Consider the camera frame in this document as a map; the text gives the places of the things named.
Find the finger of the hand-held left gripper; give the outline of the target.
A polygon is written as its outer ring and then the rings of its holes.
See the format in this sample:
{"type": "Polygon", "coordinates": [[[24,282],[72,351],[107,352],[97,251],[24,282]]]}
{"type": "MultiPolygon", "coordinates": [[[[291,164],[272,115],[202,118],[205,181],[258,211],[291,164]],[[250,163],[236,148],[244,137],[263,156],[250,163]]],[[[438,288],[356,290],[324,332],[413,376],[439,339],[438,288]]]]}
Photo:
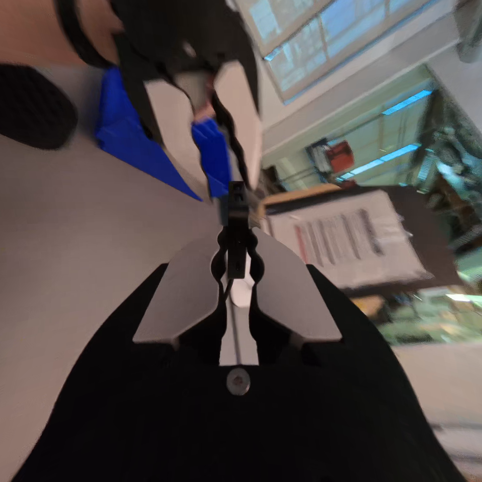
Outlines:
{"type": "Polygon", "coordinates": [[[261,169],[262,124],[245,70],[239,62],[222,65],[213,81],[212,105],[239,174],[255,190],[261,169]]]}
{"type": "Polygon", "coordinates": [[[174,77],[145,81],[145,90],[157,123],[161,146],[183,181],[202,201],[210,199],[201,152],[192,136],[196,114],[208,104],[209,74],[187,72],[174,77]]]}

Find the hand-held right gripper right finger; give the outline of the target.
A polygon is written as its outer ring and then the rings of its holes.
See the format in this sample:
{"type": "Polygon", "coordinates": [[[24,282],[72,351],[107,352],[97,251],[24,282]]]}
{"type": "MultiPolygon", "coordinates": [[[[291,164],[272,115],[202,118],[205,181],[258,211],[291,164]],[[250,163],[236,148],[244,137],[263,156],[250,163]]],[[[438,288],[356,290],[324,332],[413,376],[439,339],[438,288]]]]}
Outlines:
{"type": "Polygon", "coordinates": [[[250,276],[261,314],[305,342],[340,341],[341,332],[305,262],[260,228],[252,234],[250,276]]]}

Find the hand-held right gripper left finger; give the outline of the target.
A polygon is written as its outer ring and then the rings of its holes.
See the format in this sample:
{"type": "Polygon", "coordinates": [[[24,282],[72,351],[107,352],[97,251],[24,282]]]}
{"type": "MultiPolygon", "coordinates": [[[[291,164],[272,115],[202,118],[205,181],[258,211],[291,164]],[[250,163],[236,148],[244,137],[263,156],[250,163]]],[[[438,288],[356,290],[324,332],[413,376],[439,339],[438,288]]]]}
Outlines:
{"type": "Polygon", "coordinates": [[[174,255],[133,336],[135,344],[181,344],[196,330],[222,341],[227,328],[225,234],[219,226],[174,255]]]}

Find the blue plastic storage bin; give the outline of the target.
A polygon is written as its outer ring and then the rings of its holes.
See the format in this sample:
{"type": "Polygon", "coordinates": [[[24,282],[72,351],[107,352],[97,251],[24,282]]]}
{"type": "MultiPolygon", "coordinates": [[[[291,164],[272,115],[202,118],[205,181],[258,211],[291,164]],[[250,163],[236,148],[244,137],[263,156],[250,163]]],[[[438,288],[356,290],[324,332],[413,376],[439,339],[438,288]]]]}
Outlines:
{"type": "MultiPolygon", "coordinates": [[[[94,135],[100,149],[201,201],[161,146],[146,135],[117,67],[106,70],[103,75],[98,112],[94,135]]],[[[228,195],[232,171],[225,136],[212,118],[193,124],[191,130],[201,148],[202,167],[207,175],[211,196],[221,198],[228,195]]]]}

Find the grey hdmi switch hub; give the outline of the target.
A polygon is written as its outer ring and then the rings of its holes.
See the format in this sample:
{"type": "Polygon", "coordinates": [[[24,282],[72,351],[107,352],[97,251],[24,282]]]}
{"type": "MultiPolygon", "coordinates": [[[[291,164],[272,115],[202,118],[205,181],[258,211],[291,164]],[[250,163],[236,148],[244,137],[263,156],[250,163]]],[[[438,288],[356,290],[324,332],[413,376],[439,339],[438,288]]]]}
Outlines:
{"type": "Polygon", "coordinates": [[[229,281],[245,278],[247,239],[249,234],[249,203],[243,181],[230,181],[228,194],[219,199],[221,223],[225,232],[229,281]]]}

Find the person's left forearm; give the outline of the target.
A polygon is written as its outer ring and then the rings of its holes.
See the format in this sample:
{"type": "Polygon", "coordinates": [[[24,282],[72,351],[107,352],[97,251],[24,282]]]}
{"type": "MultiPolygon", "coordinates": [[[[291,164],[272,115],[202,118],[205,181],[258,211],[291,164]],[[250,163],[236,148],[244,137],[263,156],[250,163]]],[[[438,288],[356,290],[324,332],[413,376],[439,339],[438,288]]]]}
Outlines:
{"type": "Polygon", "coordinates": [[[1,63],[83,64],[63,33],[53,1],[1,1],[1,63]]]}

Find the person's left hand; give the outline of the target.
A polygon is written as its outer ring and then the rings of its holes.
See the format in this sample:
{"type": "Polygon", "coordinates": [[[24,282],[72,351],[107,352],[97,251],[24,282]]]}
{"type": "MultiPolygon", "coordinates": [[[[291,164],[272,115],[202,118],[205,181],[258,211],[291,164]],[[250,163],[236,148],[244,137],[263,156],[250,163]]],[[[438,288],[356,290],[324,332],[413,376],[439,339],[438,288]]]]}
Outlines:
{"type": "Polygon", "coordinates": [[[77,6],[81,27],[95,50],[107,61],[118,64],[113,36],[123,32],[124,26],[111,1],[78,1],[77,6]]]}

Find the instruction sheet sign stand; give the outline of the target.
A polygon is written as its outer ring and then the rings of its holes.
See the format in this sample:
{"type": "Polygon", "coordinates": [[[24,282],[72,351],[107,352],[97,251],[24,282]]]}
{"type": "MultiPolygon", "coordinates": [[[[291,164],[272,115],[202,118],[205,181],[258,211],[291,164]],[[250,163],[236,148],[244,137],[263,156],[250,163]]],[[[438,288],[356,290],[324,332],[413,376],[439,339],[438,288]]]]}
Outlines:
{"type": "MultiPolygon", "coordinates": [[[[382,190],[267,215],[260,228],[293,250],[306,264],[338,288],[358,289],[428,275],[410,234],[388,194],[382,190]]],[[[254,247],[254,236],[250,239],[254,247]]]]}

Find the black wristband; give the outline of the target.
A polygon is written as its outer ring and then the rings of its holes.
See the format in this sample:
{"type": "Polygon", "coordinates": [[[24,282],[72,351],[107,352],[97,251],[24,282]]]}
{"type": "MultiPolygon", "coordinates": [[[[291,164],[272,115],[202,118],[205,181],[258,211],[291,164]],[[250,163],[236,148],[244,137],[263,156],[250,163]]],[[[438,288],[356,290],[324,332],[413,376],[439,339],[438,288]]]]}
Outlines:
{"type": "Polygon", "coordinates": [[[103,57],[88,39],[79,16],[77,1],[53,1],[57,20],[78,57],[89,66],[110,69],[113,63],[103,57]]]}

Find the red canister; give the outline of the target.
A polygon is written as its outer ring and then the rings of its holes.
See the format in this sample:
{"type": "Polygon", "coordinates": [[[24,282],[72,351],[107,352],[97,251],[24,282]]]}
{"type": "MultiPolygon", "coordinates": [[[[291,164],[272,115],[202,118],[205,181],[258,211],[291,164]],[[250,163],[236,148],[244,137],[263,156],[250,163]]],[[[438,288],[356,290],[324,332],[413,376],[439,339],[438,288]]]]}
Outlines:
{"type": "Polygon", "coordinates": [[[334,174],[348,171],[354,166],[354,154],[346,140],[328,146],[326,156],[334,174]]]}

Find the window with roller blind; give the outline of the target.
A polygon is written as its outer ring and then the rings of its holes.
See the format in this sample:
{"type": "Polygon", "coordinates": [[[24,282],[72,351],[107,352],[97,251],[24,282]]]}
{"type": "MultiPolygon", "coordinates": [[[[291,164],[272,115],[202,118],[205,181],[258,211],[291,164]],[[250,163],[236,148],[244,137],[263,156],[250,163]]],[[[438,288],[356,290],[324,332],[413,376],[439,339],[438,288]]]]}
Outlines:
{"type": "Polygon", "coordinates": [[[339,69],[386,56],[459,1],[227,1],[254,41],[262,106],[285,106],[339,69]]]}

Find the black textured round object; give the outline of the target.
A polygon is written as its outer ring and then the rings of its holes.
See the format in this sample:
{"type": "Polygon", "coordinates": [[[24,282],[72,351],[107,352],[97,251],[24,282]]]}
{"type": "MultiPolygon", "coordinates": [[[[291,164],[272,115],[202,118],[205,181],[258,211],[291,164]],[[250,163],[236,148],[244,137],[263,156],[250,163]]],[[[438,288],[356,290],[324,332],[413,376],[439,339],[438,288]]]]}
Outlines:
{"type": "Polygon", "coordinates": [[[1,64],[1,135],[43,150],[62,148],[78,114],[65,93],[36,69],[1,64]]]}

